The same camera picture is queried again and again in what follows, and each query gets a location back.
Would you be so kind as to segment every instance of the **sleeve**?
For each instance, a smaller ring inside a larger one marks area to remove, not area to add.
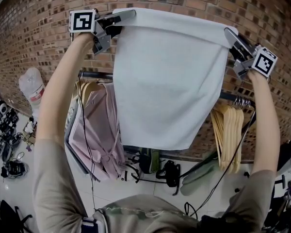
[[[240,215],[253,232],[261,230],[271,204],[275,173],[262,170],[252,174],[245,187],[231,197],[226,213]]]
[[[79,233],[87,216],[65,150],[52,140],[34,146],[33,206],[42,233]]]

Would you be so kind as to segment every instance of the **pink garment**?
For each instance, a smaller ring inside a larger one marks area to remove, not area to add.
[[[113,83],[102,85],[105,89],[92,92],[84,106],[86,138],[95,163],[94,176],[99,180],[117,179],[121,175],[119,164],[125,162],[125,157],[120,141],[114,87]],[[79,106],[69,143],[91,170],[83,126]]]

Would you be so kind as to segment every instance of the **forearm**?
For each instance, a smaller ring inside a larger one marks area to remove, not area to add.
[[[51,139],[64,145],[65,120],[74,83],[92,46],[93,40],[89,35],[79,35],[58,64],[42,96],[37,139]]]
[[[255,73],[250,76],[255,92],[257,113],[256,152],[253,171],[277,171],[280,149],[278,118],[267,80]]]

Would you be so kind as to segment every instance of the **clothing rack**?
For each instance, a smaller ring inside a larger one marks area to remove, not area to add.
[[[80,78],[93,78],[93,79],[107,79],[107,80],[113,80],[113,74],[112,73],[107,73],[107,72],[90,72],[90,71],[80,71],[79,72],[79,77]],[[256,121],[256,113],[255,113],[255,109],[256,109],[256,104],[254,101],[250,100],[250,99],[245,99],[242,96],[238,96],[238,95],[234,95],[234,94],[230,94],[227,92],[223,92],[221,91],[220,93],[220,97],[221,99],[224,100],[229,100],[232,102],[238,102],[241,101],[242,103],[244,101],[248,102],[249,106],[252,106],[254,108],[254,111],[252,113],[252,120],[249,120],[249,122],[242,128],[242,134],[245,133],[246,129],[251,127],[251,125]],[[202,160],[201,162],[197,163],[194,167],[192,167],[189,171],[187,171],[186,173],[180,175],[179,178],[185,177],[188,174],[190,174],[191,172],[194,172],[195,170],[199,169],[200,167],[202,167],[203,165],[209,163],[211,160],[218,158],[218,153],[217,151],[214,151],[212,154],[210,154],[207,158],[205,158],[204,160]]]

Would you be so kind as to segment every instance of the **plastic bag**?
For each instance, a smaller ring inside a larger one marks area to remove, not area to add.
[[[35,67],[29,68],[18,80],[19,88],[32,107],[32,115],[38,121],[39,107],[45,90],[41,74]]]

